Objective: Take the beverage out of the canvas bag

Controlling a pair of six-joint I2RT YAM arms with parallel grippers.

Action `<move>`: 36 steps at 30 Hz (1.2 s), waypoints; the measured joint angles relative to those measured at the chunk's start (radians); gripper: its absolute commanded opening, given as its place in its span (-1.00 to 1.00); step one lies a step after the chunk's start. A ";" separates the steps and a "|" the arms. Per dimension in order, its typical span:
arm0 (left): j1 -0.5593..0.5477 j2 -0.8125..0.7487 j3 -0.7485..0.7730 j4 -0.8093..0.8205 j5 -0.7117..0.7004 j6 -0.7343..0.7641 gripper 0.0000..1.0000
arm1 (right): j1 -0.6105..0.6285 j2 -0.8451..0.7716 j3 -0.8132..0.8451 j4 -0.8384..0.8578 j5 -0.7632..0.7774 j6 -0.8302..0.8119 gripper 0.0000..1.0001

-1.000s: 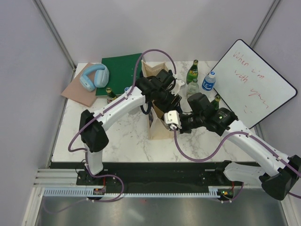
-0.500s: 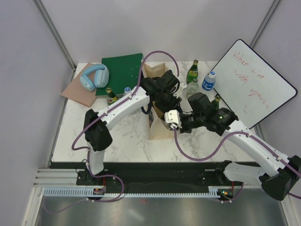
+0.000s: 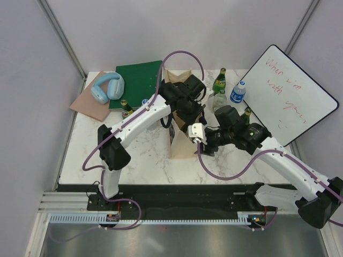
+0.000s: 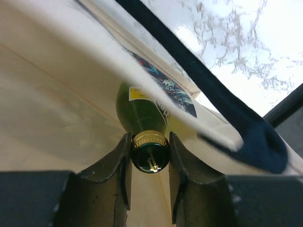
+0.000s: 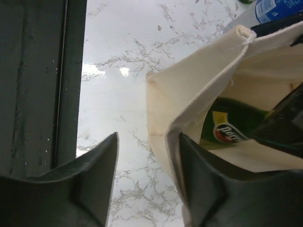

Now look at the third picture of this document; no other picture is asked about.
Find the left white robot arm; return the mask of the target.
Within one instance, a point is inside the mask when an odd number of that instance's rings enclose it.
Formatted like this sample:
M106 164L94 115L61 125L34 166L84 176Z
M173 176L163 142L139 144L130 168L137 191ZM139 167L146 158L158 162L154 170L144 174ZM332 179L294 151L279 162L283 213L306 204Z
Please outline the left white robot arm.
M117 206L118 182L121 170L131 161L126 151L134 139L161 118L176 113L186 124L192 125L204 109L200 101L206 95L206 86L195 75L185 82L162 82L158 93L120 123L98 128L100 159L105 165L101 175L99 205L105 210Z

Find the beige canvas tote bag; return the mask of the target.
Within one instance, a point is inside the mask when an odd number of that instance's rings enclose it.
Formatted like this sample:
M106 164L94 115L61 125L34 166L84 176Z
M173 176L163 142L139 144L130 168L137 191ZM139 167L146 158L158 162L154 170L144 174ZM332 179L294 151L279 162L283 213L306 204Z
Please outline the beige canvas tote bag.
M178 87L186 99L194 100L201 104L200 98L203 95L206 86L191 70L184 71L180 74L165 70L164 80L165 82L170 82ZM195 123L197 123L198 118L203 115L202 112L197 117ZM197 147L188 138L187 129L189 125L176 115L176 110L168 117L167 126L170 141L169 157L181 159L195 156Z

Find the clear green-capped bottle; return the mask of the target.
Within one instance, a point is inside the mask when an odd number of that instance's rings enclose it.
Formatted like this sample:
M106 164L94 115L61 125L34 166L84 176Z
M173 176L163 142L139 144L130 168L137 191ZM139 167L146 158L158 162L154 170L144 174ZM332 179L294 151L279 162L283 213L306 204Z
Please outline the clear green-capped bottle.
M212 103L212 110L213 110L213 112L215 112L219 108L225 106L226 104L227 104L227 96L225 94L225 90L221 89L214 96L213 103Z

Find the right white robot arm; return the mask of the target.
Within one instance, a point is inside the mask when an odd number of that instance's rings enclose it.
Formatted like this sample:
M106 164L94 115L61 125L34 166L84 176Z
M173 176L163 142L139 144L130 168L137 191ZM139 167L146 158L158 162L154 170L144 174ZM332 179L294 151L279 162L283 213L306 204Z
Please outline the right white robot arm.
M315 171L285 150L265 127L247 123L234 107L223 106L214 114L219 127L211 129L202 123L188 127L188 135L197 144L199 156L212 156L220 146L233 144L252 156L247 166L260 159L294 186L288 190L255 183L256 188L245 197L245 204L250 210L271 206L295 211L317 229L332 222L332 215L342 204L341 178L329 179Z

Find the green Perrier glass bottle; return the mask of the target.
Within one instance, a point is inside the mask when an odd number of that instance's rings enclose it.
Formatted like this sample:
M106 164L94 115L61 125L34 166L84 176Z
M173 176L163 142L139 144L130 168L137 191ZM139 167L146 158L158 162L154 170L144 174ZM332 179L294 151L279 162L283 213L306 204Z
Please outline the green Perrier glass bottle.
M216 95L220 93L222 89L226 88L226 69L223 67L220 69L219 75L214 80L212 90L213 94Z

